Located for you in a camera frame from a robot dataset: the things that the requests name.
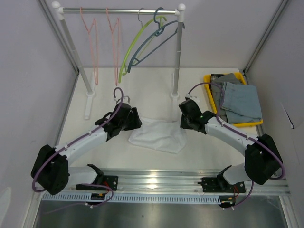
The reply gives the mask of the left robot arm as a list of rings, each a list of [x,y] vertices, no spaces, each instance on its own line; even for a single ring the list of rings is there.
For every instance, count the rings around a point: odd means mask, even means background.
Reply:
[[[113,112],[97,120],[92,129],[71,142],[52,147],[44,145],[38,153],[31,171],[33,184],[38,183],[43,191],[51,195],[67,187],[77,190],[116,190],[113,182],[118,179],[104,176],[104,172],[93,164],[71,167],[78,158],[91,149],[108,142],[121,131],[139,129],[142,122],[136,107],[119,103]]]

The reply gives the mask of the white skirt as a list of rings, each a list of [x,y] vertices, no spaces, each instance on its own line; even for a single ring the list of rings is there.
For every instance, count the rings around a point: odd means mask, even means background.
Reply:
[[[186,131],[180,122],[142,118],[142,126],[133,130],[129,143],[161,152],[178,154],[187,143]]]

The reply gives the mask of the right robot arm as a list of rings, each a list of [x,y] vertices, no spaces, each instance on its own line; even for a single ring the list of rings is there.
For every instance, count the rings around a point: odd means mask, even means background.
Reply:
[[[190,98],[180,103],[179,108],[181,128],[213,136],[244,156],[243,164],[228,166],[218,174],[217,187],[221,191],[229,191],[234,184],[244,181],[263,185],[269,179],[274,179],[278,170],[282,171],[280,177],[284,176],[282,158],[270,135],[248,134],[220,119],[213,112],[201,112],[197,103]]]

